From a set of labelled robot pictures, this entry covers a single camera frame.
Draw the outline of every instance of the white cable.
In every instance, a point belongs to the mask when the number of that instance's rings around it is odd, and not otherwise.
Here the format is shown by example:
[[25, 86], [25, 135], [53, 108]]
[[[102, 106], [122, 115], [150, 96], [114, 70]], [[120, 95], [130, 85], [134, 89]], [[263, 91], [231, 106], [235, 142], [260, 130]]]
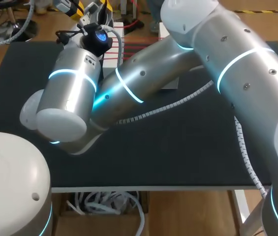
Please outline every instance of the white cable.
[[263, 198], [266, 198], [267, 191], [262, 186], [262, 183], [260, 182], [258, 176], [256, 175], [255, 171], [253, 170], [253, 167], [251, 166], [251, 163], [250, 163], [250, 160], [249, 160], [249, 157], [248, 157], [248, 154], [247, 154], [247, 149], [246, 149], [246, 145], [245, 145], [242, 125], [239, 123], [239, 121], [237, 120], [236, 117], [234, 117], [234, 120], [235, 120], [238, 143], [239, 143], [239, 147], [240, 147], [241, 152], [242, 152], [242, 156], [243, 156], [243, 159], [244, 159], [246, 169], [248, 170], [249, 176], [252, 179], [253, 183], [259, 189], [259, 191], [261, 193], [261, 196]]
[[121, 62], [121, 57], [122, 57], [122, 50], [123, 50], [123, 41], [121, 39], [120, 34], [118, 34], [117, 31], [115, 31], [114, 28], [107, 26], [107, 25], [101, 25], [102, 29], [106, 30], [107, 32], [112, 32], [114, 33], [114, 35], [117, 37], [118, 39], [118, 66], [120, 66], [122, 64]]
[[13, 37], [10, 37], [7, 40], [1, 41], [0, 45], [12, 42], [13, 40], [18, 38], [26, 30], [27, 26], [29, 25], [29, 23], [31, 21], [31, 17], [32, 17], [32, 15], [34, 13], [34, 8], [35, 8], [35, 0], [30, 0], [30, 11], [29, 11], [29, 14], [27, 15], [27, 18], [26, 18], [23, 26], [21, 27], [21, 29]]
[[143, 213], [142, 206], [141, 206], [139, 200], [137, 198], [135, 198], [133, 195], [131, 195], [131, 194], [127, 193], [127, 192], [123, 192], [122, 194], [125, 195], [126, 197], [132, 199], [137, 204], [137, 206], [138, 206], [141, 222], [140, 222], [138, 231], [135, 234], [135, 236], [140, 236], [142, 231], [143, 231], [144, 223], [145, 223], [145, 218], [144, 218], [144, 213]]
[[207, 90], [211, 85], [213, 85], [213, 81], [210, 81], [208, 82], [206, 85], [204, 85], [202, 88], [198, 89], [196, 92], [194, 92], [193, 94], [187, 96], [187, 97], [184, 97], [183, 99], [177, 101], [177, 102], [174, 102], [172, 104], [169, 104], [167, 106], [164, 106], [164, 107], [161, 107], [161, 108], [158, 108], [156, 110], [153, 110], [153, 111], [150, 111], [150, 112], [146, 112], [144, 114], [141, 114], [139, 116], [136, 116], [136, 117], [132, 117], [132, 118], [127, 118], [127, 119], [121, 119], [117, 122], [117, 124], [127, 124], [127, 123], [131, 123], [131, 122], [134, 122], [134, 121], [137, 121], [137, 120], [141, 120], [141, 119], [144, 119], [146, 117], [149, 117], [149, 116], [152, 116], [152, 115], [155, 115], [157, 113], [160, 113], [160, 112], [164, 112], [164, 111], [167, 111], [173, 107], [177, 107], [179, 105], [182, 105], [183, 103], [185, 102], [188, 102], [190, 101], [191, 99], [193, 99], [194, 97], [198, 96], [199, 94], [201, 94], [202, 92], [204, 92], [205, 90]]
[[74, 210], [76, 211], [77, 213], [79, 213], [80, 215], [85, 215], [84, 212], [80, 212], [74, 205], [72, 205], [72, 203], [68, 200], [66, 200], [66, 203]]
[[138, 191], [136, 191], [137, 197], [134, 197], [133, 195], [127, 192], [91, 192], [86, 196], [84, 200], [84, 207], [87, 210], [87, 212], [83, 212], [80, 208], [80, 205], [83, 201], [84, 194], [85, 193], [80, 193], [79, 196], [79, 193], [75, 193], [74, 195], [75, 206], [70, 201], [66, 201], [68, 206], [70, 206], [79, 215], [85, 215], [86, 213], [120, 215], [125, 212], [126, 207], [130, 202], [129, 199], [134, 201], [134, 205], [132, 205], [132, 208], [136, 206], [138, 207], [140, 219], [141, 219], [136, 236], [141, 235], [145, 223], [145, 218], [144, 218], [142, 206], [139, 202]]

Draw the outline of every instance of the black work surface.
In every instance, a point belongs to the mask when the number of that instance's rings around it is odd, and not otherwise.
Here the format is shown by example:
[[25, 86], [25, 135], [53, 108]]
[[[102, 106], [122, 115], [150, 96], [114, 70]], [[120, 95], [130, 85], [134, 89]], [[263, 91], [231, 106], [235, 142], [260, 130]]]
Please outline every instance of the black work surface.
[[[278, 53], [278, 43], [271, 46]], [[46, 86], [61, 49], [53, 42], [12, 43], [0, 67], [0, 132], [23, 137], [42, 152], [52, 187], [253, 186], [230, 104], [214, 86], [169, 111], [112, 127], [81, 156], [66, 154], [24, 128], [20, 110]], [[210, 80], [205, 70], [190, 73], [180, 78], [178, 90], [155, 94], [129, 117], [175, 102]], [[270, 185], [266, 167], [249, 139], [247, 148], [260, 180]]]

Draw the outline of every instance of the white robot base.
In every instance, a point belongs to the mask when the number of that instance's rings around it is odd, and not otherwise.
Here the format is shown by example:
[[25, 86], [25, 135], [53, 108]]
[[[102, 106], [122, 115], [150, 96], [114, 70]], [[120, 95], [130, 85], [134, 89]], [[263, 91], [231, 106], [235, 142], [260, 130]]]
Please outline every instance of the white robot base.
[[0, 133], [0, 236], [50, 236], [50, 173], [39, 150]]

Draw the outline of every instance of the chair base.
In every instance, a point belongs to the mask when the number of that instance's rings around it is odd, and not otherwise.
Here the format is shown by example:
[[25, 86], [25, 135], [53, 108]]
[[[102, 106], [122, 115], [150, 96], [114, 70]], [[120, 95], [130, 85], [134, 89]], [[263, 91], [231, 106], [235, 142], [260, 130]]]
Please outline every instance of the chair base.
[[[4, 22], [0, 25], [0, 42], [14, 36], [24, 25], [25, 19], [17, 19], [16, 23], [10, 21]], [[13, 42], [26, 42], [34, 38], [38, 34], [38, 25], [35, 21], [30, 21], [26, 30]]]

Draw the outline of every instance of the silver arm segment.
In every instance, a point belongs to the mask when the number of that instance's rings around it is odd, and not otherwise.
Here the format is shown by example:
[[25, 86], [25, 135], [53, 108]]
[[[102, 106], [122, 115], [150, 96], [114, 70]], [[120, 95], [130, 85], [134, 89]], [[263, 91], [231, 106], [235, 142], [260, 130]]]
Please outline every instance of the silver arm segment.
[[101, 133], [149, 95], [199, 65], [194, 51], [182, 49], [172, 37], [138, 52], [105, 78], [94, 100], [87, 133], [75, 142], [57, 145], [69, 153], [84, 153]]

